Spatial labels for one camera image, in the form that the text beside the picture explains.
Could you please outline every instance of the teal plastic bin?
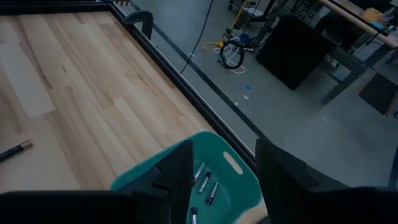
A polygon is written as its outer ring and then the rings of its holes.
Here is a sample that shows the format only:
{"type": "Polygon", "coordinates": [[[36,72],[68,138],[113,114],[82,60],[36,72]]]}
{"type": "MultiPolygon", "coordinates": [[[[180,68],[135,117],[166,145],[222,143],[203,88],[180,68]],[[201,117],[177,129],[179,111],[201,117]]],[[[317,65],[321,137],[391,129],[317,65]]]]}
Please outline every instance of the teal plastic bin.
{"type": "MultiPolygon", "coordinates": [[[[196,172],[202,162],[206,164],[197,184],[191,191],[190,208],[198,208],[198,223],[234,223],[246,210],[260,203],[262,196],[256,176],[223,138],[204,131],[196,133],[187,139],[193,141],[194,172],[196,172]],[[231,155],[240,166],[242,169],[241,174],[237,173],[225,159],[224,155],[226,153],[231,155]],[[199,194],[197,190],[207,171],[210,171],[212,176],[203,193],[199,194]],[[209,206],[205,204],[205,200],[215,182],[219,182],[220,187],[216,192],[213,204],[209,206]]],[[[111,184],[110,189],[120,189],[139,177],[184,140],[121,174],[111,184]]]]}

